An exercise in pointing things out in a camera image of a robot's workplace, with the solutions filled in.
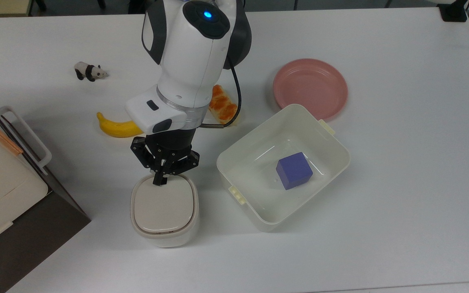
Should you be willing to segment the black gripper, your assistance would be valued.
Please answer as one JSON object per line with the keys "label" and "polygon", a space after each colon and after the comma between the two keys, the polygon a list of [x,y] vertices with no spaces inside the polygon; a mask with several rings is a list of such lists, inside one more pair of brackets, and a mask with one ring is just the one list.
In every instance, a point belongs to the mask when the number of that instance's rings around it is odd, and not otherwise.
{"label": "black gripper", "polygon": [[154,185],[164,185],[164,175],[179,175],[199,165],[200,155],[191,150],[195,132],[196,129],[174,130],[133,138],[131,150],[142,166],[154,174]]}

